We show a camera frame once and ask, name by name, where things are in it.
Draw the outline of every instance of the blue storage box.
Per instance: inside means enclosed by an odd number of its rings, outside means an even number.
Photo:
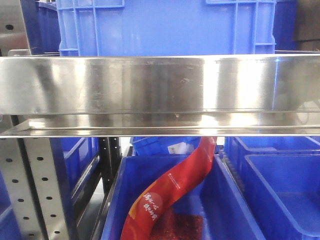
[[[119,240],[137,197],[186,156],[132,156],[122,160],[102,240]],[[206,179],[174,205],[176,214],[203,217],[203,240],[264,240],[239,189],[216,157]]]
[[[97,137],[61,138],[70,188],[73,189],[99,150]]]
[[[276,0],[56,0],[62,56],[272,54]]]
[[[38,1],[36,4],[38,6],[42,50],[44,53],[57,53],[61,37],[56,3]]]
[[[0,240],[22,240],[16,216],[11,206],[0,212]]]
[[[270,240],[320,239],[320,155],[248,155],[245,198]]]
[[[0,240],[22,240],[9,194],[0,172]]]
[[[199,136],[135,136],[130,143],[137,156],[190,154],[199,146]]]
[[[311,138],[320,143],[320,136],[311,136]]]
[[[297,0],[276,0],[273,35],[276,50],[296,50],[294,41]]]
[[[241,178],[245,155],[320,154],[320,143],[308,136],[241,136],[225,138],[225,153]]]

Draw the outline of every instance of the hole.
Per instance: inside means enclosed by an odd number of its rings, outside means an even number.
[[[8,29],[8,30],[13,30],[14,26],[11,25],[11,24],[7,24],[7,25],[5,25],[5,28]]]

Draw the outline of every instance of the metal rack post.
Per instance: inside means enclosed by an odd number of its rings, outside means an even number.
[[[25,146],[49,240],[79,239],[65,159],[58,139],[28,138]]]
[[[109,192],[117,174],[121,161],[120,152],[121,151],[118,137],[99,138],[99,155],[102,173],[101,176],[105,193]]]
[[[15,124],[16,117],[4,116],[0,121],[0,129],[11,128]],[[22,139],[0,139],[0,170],[23,239],[47,240],[47,231]]]

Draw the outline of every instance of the stainless steel panel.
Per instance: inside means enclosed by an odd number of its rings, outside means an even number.
[[[320,51],[320,40],[298,41],[297,48],[303,51]]]
[[[0,122],[1,128],[13,126],[9,116]],[[27,174],[25,161],[21,152],[21,139],[7,138],[0,140],[0,170],[4,178],[12,208],[18,222],[22,238],[25,240],[47,240],[47,233],[41,225],[41,210],[36,206],[36,199],[32,192],[30,175]]]
[[[320,39],[319,10],[319,0],[297,0],[294,40]]]
[[[29,49],[20,0],[0,0],[0,49],[7,56],[12,49]]]
[[[30,49],[13,49],[7,52],[9,57],[29,56],[31,55]]]
[[[0,114],[320,112],[320,55],[0,58]]]
[[[30,118],[0,138],[62,136],[320,135],[319,112],[57,115]]]
[[[275,54],[319,54],[319,51],[317,50],[275,50]]]

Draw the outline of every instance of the perforated metal upright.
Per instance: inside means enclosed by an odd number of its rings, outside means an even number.
[[[60,141],[56,138],[26,138],[24,141],[49,240],[77,240]]]
[[[13,127],[15,121],[14,116],[4,116],[0,121],[0,130]],[[21,138],[0,139],[0,170],[23,239],[47,240],[35,183]]]

